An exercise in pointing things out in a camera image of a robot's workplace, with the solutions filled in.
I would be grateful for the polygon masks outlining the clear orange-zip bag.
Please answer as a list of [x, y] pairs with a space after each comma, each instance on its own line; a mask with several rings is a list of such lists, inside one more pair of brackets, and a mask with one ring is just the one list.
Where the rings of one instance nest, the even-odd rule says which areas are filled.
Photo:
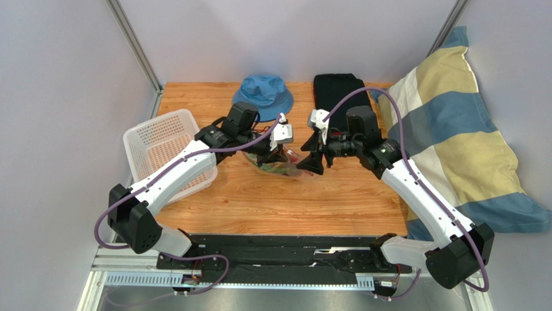
[[246, 161], [257, 170], [257, 172], [269, 176], [280, 176], [286, 178], [311, 178], [314, 173], [297, 168], [297, 164], [303, 160], [303, 157], [293, 150], [282, 148], [284, 162], [263, 163], [257, 165], [257, 156], [247, 152], [241, 152]]

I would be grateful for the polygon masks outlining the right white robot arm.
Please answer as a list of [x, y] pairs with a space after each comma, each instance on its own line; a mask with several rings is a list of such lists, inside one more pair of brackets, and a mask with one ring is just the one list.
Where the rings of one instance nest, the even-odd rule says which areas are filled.
[[447, 289], [485, 267], [494, 241], [493, 230], [487, 224], [476, 225], [438, 194], [413, 160], [401, 152], [400, 144], [382, 137], [369, 106], [348, 109], [348, 129], [339, 135], [330, 131], [329, 115], [323, 109], [310, 113], [307, 125], [314, 133], [301, 148], [310, 154], [297, 167], [322, 175], [334, 158], [357, 157], [362, 167], [407, 203], [432, 237], [430, 242], [395, 234], [377, 238], [370, 248], [381, 266], [421, 268]]

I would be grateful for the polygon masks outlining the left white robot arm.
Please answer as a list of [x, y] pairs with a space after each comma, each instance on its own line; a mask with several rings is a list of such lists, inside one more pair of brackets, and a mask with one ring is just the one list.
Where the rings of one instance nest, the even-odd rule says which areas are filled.
[[99, 237], [99, 225], [105, 221], [124, 241], [122, 249], [136, 254], [156, 250], [184, 256], [192, 247], [189, 235], [158, 223], [155, 216], [195, 178], [238, 151], [255, 154], [261, 163], [278, 160], [283, 144], [293, 140], [292, 125], [284, 113], [278, 113], [263, 132], [255, 129], [259, 121], [256, 107], [245, 102], [234, 104], [227, 116], [202, 128], [176, 157], [153, 174], [130, 187], [114, 186], [109, 192], [109, 207], [95, 224], [97, 242], [104, 248], [117, 248]]

